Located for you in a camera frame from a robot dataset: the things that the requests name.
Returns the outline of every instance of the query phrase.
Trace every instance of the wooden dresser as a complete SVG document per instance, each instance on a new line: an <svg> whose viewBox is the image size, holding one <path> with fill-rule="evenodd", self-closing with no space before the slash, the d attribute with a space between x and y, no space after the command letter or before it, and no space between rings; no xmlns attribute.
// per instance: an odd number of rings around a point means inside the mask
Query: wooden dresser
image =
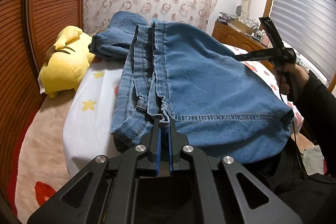
<svg viewBox="0 0 336 224"><path fill-rule="evenodd" d="M231 27L221 24L219 22L215 23L215 27L212 32L212 37L219 42L227 45L231 45L237 48L242 48L248 52L263 50L267 47L260 42L248 38L247 36L233 30ZM273 69L273 65L267 61L262 61L262 64L270 71Z"/></svg>

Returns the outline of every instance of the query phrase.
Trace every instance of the window blind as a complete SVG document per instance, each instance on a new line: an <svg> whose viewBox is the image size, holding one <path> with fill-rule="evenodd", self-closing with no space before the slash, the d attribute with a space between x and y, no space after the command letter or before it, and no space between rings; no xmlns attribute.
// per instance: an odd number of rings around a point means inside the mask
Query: window blind
<svg viewBox="0 0 336 224"><path fill-rule="evenodd" d="M273 0L270 18L282 40L330 82L336 71L336 1Z"/></svg>

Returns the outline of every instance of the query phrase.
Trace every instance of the yellow plush toy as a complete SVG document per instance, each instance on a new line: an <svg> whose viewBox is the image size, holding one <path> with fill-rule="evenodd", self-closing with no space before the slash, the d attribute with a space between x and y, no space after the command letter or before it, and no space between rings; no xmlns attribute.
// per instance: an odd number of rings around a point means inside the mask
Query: yellow plush toy
<svg viewBox="0 0 336 224"><path fill-rule="evenodd" d="M61 90L77 91L95 57L88 48L91 40L92 37L75 26L67 26L59 33L39 75L44 93L50 98L55 98Z"/></svg>

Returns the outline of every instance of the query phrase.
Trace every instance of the hand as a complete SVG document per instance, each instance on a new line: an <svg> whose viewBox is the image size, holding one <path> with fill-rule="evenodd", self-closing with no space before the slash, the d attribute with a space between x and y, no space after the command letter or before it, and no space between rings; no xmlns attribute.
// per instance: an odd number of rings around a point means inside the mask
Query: hand
<svg viewBox="0 0 336 224"><path fill-rule="evenodd" d="M289 94L289 85L287 85L286 78L282 76L282 71L289 72L295 77L300 95L309 80L309 74L306 73L305 70L297 64L286 63L284 66L278 68L274 67L273 74L275 76L275 79L277 80L280 92L283 95Z"/></svg>

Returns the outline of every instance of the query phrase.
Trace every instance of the plush toy tag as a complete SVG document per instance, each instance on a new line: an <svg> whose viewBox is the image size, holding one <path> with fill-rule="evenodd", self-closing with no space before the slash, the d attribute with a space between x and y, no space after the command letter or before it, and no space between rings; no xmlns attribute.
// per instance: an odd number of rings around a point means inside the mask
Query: plush toy tag
<svg viewBox="0 0 336 224"><path fill-rule="evenodd" d="M37 78L37 81L39 83L39 86L40 86L40 94L44 93L45 92L45 88L44 88L44 85L42 83L42 80L41 80L41 77L39 75L39 77Z"/></svg>

